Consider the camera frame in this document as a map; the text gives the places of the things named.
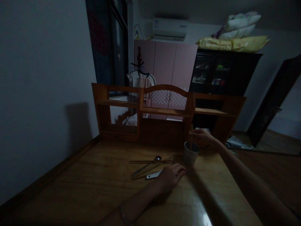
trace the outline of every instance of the bracelet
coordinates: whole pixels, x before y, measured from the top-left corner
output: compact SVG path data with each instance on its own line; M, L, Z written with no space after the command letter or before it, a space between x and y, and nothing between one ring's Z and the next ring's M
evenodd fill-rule
M120 216L121 216L121 219L123 221L123 223L126 225L126 226L133 226L134 224L131 223L128 218L125 216L125 213L123 211L123 202L120 204L119 206L119 213L120 213Z

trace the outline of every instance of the yellow bag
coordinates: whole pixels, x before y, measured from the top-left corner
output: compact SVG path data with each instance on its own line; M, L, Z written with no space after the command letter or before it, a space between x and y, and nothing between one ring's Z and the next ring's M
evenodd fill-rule
M231 51L232 48L232 43L230 41L219 40L211 37L199 39L196 44L199 49Z
M270 40L267 36L255 36L242 39L232 39L232 51L254 53L260 50Z

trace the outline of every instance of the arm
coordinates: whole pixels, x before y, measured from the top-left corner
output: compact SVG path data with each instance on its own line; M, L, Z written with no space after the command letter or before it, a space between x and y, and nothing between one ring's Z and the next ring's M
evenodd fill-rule
M219 140L202 129L193 130L190 135L214 146L264 225L300 225L300 221L278 197Z
M154 198L176 187L185 173L185 167L179 163L165 167L156 180L148 183L141 191L123 203L123 212L128 221L133 223ZM119 208L114 209L102 219L100 225L124 225Z

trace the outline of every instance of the checkered fabric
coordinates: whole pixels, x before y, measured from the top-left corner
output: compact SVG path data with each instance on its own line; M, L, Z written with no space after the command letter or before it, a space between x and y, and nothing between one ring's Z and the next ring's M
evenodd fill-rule
M168 105L169 93L170 91L168 90L158 90L152 92L152 97L151 97L152 104Z
M188 92L189 88L182 88L184 91ZM169 104L170 105L177 105L177 106L185 106L186 105L186 101L187 98L183 97L182 95L175 93L175 92L171 92L171 96L170 96L170 100L169 100Z
M182 88L181 89L185 90L188 92L189 88ZM163 105L168 105L168 102L170 105L178 105L178 106L185 106L187 98L183 97L182 95L171 92L171 97L170 97L170 91L168 90L159 90L159 91L154 91L152 94L152 103L154 104L163 104Z

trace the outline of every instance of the hand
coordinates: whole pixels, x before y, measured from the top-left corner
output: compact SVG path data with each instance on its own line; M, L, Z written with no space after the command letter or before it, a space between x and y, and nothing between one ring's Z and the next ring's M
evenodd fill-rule
M158 188L159 194L167 193L178 185L185 174L186 168L179 163L164 167L154 181L154 186Z
M197 141L214 143L217 142L217 139L214 138L207 130L205 129L195 129L189 133L189 136L193 137Z

